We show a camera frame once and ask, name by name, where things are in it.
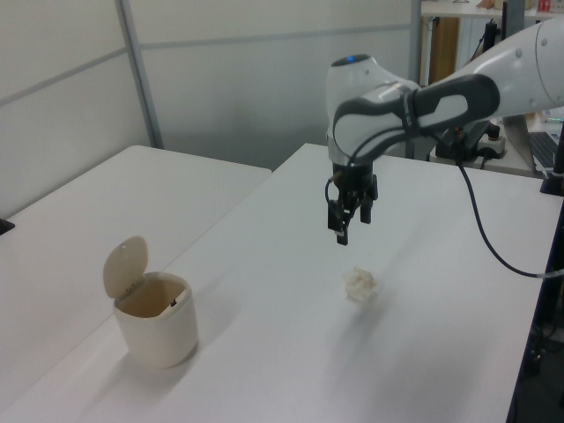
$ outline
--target white table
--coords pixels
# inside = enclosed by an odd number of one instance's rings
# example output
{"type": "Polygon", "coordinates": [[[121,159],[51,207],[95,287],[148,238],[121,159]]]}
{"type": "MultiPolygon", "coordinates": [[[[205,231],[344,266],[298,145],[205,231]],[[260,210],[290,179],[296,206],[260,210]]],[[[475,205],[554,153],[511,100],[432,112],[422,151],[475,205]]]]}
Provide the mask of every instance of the white table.
{"type": "Polygon", "coordinates": [[[0,411],[112,314],[101,271],[132,235],[165,268],[269,170],[130,147],[10,218],[0,237],[0,411]]]}
{"type": "MultiPolygon", "coordinates": [[[[303,146],[167,267],[194,289],[191,360],[138,367],[110,317],[0,421],[505,421],[540,281],[486,250],[455,167],[382,157],[375,171],[373,223],[337,245],[326,148],[303,146]],[[345,298],[354,266],[380,281],[371,307],[345,298]]],[[[469,175],[493,245],[544,269],[561,198],[469,175]]]]}

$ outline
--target floor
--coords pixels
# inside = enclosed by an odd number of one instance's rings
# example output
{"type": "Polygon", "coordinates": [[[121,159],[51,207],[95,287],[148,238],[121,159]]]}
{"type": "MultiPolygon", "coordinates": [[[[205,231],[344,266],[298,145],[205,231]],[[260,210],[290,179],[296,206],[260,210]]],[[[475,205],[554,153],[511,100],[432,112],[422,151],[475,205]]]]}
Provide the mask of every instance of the floor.
{"type": "MultiPolygon", "coordinates": [[[[553,324],[543,328],[544,339],[540,348],[540,367],[535,375],[523,375],[516,388],[516,419],[513,410],[508,422],[562,423],[564,422],[564,313],[561,305],[553,324]]],[[[539,332],[531,332],[531,342],[538,343],[539,332]]]]}

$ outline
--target cream trash can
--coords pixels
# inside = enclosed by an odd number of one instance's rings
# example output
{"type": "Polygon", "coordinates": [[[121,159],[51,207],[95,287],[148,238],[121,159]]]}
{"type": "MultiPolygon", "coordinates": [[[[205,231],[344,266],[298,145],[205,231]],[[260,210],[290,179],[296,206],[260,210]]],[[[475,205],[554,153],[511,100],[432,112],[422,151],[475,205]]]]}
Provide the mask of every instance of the cream trash can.
{"type": "Polygon", "coordinates": [[[133,358],[144,367],[172,367],[197,343],[192,290],[175,275],[144,274],[148,260],[143,237],[122,242],[106,260],[104,286],[133,358]]]}

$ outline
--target white wall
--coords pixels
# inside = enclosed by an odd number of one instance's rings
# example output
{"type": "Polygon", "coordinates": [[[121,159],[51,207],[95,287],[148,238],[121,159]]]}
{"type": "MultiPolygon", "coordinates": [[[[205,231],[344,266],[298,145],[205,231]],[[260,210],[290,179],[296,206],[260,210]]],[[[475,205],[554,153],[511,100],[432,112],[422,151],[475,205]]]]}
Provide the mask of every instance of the white wall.
{"type": "Polygon", "coordinates": [[[0,0],[0,216],[148,145],[114,0],[0,0]]]}
{"type": "Polygon", "coordinates": [[[407,77],[411,0],[130,0],[165,148],[274,169],[324,144],[330,64],[407,77]]]}

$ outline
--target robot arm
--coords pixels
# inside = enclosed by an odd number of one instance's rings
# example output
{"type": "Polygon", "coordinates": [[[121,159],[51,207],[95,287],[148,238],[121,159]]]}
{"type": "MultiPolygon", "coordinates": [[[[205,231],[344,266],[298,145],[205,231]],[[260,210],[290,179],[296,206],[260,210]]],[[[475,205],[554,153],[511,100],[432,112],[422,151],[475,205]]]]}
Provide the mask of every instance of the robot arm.
{"type": "Polygon", "coordinates": [[[339,243],[347,243],[346,229],[357,208],[369,223],[377,198],[372,162],[392,145],[480,119],[564,105],[563,36],[564,19],[547,20],[423,89],[369,56],[334,62],[327,77],[327,141],[339,198],[330,201],[329,228],[339,243]]]}

